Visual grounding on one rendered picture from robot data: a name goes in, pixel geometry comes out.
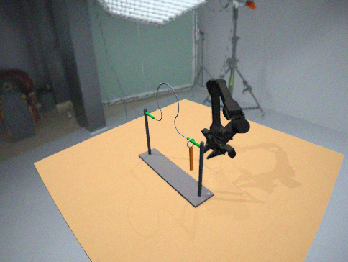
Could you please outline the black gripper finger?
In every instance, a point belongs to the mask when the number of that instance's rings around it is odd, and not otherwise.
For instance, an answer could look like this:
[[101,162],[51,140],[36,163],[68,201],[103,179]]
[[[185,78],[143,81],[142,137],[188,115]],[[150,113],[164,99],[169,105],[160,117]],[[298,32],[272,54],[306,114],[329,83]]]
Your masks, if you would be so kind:
[[216,156],[220,156],[224,154],[225,155],[225,152],[222,150],[221,147],[219,147],[218,145],[216,145],[215,149],[210,153],[210,155],[207,157],[207,160],[210,159],[210,158],[214,158]]
[[212,149],[213,146],[214,145],[213,145],[211,139],[206,136],[206,144],[204,147],[204,154],[207,153],[210,149]]

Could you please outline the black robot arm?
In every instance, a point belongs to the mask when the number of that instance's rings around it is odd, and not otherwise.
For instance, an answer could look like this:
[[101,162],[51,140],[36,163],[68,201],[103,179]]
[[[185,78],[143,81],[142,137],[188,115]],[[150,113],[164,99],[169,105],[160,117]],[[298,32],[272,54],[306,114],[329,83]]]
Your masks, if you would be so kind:
[[220,97],[224,104],[223,115],[227,120],[231,120],[225,127],[228,127],[232,133],[247,133],[250,129],[250,123],[245,119],[245,115],[237,101],[233,100],[226,81],[224,79],[208,80],[206,88],[211,96],[212,124],[210,130],[213,135],[219,136],[224,141],[229,133],[223,129],[220,115]]

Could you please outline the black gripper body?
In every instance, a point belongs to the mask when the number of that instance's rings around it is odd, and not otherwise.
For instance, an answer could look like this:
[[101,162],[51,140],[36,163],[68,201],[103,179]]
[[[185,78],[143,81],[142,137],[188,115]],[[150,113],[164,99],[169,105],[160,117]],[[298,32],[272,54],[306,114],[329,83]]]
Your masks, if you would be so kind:
[[[234,136],[234,134],[232,133],[232,131],[228,128],[228,127],[224,127],[223,129],[228,130],[229,133],[226,137],[226,139],[224,141],[221,140],[221,138],[216,135],[213,135],[211,131],[209,131],[207,128],[203,128],[202,129],[202,133],[204,135],[204,137],[208,137],[211,139],[212,143],[216,143],[219,147],[222,148],[222,150],[224,152],[228,152],[228,156],[233,159],[236,156],[236,152],[235,150],[229,145],[227,144],[230,140],[233,140],[232,137]],[[220,144],[219,144],[220,143]]]

